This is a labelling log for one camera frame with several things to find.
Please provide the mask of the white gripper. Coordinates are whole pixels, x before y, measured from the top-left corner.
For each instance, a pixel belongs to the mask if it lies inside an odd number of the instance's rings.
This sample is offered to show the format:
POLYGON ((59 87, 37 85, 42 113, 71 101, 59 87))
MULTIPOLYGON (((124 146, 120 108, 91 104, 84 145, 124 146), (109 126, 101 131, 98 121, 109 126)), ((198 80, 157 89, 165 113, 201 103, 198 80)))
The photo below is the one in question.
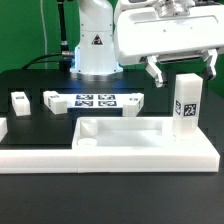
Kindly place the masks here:
POLYGON ((216 77, 216 49, 224 48, 224 5, 193 7, 188 16, 160 18, 152 7, 124 11, 118 17, 114 46, 121 65, 140 64, 146 60, 146 71, 157 88, 165 85, 155 56, 185 52, 202 54, 207 80, 216 77))

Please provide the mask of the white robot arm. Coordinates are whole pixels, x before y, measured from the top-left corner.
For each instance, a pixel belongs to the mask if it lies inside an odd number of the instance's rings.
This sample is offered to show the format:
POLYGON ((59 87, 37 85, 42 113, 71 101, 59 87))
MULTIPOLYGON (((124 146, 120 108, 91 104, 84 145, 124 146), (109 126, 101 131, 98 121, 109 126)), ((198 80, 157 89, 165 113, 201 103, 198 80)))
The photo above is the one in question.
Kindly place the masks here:
POLYGON ((143 64, 158 87, 159 63, 201 58, 208 79, 224 54, 224 5, 213 0, 77 0, 80 42, 73 74, 90 79, 143 64))

